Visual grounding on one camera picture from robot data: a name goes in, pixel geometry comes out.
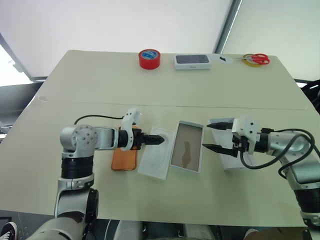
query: shoe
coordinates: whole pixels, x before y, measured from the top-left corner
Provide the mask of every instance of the shoe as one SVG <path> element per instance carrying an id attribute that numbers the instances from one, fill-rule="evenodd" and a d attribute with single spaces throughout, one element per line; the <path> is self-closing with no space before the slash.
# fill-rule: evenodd
<path id="1" fill-rule="evenodd" d="M 253 228 L 248 229 L 248 231 L 246 231 L 246 233 L 245 233 L 245 235 L 244 235 L 243 240 L 245 240 L 246 237 L 247 237 L 249 234 L 254 233 L 254 232 L 259 232 L 259 231 L 258 231 L 257 229 L 253 229 Z"/>
<path id="2" fill-rule="evenodd" d="M 13 221 L 6 223 L 1 231 L 0 240 L 17 240 L 18 227 Z"/>

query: yellow tape roll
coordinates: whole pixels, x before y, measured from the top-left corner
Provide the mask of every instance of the yellow tape roll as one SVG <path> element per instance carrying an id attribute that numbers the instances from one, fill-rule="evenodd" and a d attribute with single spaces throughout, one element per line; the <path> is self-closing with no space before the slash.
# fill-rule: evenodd
<path id="1" fill-rule="evenodd" d="M 252 55 L 253 55 L 252 53 L 248 53 L 248 54 L 243 55 L 243 58 L 250 58 Z M 244 64 L 246 64 L 250 67 L 254 67 L 254 68 L 262 66 L 261 64 L 256 63 L 256 62 L 252 61 L 251 59 L 242 59 L 242 62 L 244 62 Z"/>

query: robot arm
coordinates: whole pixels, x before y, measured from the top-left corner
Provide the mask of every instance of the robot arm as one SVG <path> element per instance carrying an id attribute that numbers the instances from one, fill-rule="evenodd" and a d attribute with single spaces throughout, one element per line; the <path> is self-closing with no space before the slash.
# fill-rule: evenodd
<path id="1" fill-rule="evenodd" d="M 80 240 L 85 229 L 98 216 L 99 193 L 92 188 L 94 152 L 96 150 L 139 150 L 141 144 L 159 145 L 159 135 L 147 135 L 132 128 L 140 112 L 130 109 L 123 117 L 121 128 L 73 125 L 60 133 L 63 147 L 61 177 L 54 208 L 54 219 L 43 224 L 29 240 Z"/>
<path id="2" fill-rule="evenodd" d="M 302 129 L 287 129 L 274 131 L 263 128 L 257 132 L 257 124 L 247 116 L 235 118 L 233 124 L 230 122 L 219 122 L 209 124 L 207 127 L 227 130 L 231 129 L 233 138 L 232 149 L 222 148 L 220 145 L 203 144 L 208 149 L 233 157 L 238 156 L 242 164 L 250 169 L 261 169 L 280 161 L 282 171 L 301 208 L 301 216 L 304 223 L 309 227 L 320 226 L 320 163 L 310 153 L 314 147 L 313 136 Z M 259 166 L 250 166 L 244 160 L 244 152 L 252 155 L 254 152 L 266 153 L 275 156 L 273 160 Z"/>

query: scissors handle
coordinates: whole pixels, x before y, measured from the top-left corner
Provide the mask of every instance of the scissors handle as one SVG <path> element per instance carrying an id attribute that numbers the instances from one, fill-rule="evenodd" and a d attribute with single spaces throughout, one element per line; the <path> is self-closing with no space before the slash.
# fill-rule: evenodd
<path id="1" fill-rule="evenodd" d="M 251 56 L 252 61 L 254 61 L 257 64 L 261 64 L 261 65 L 267 65 L 270 63 L 270 59 L 267 55 L 263 54 L 263 53 L 257 53 L 257 54 L 253 54 Z"/>

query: orange phone case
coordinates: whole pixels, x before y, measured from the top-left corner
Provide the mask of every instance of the orange phone case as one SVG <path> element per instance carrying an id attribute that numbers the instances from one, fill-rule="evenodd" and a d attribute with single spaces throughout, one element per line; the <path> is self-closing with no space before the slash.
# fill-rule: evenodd
<path id="1" fill-rule="evenodd" d="M 137 166 L 137 150 L 122 151 L 116 148 L 112 157 L 111 169 L 113 171 L 130 171 Z"/>

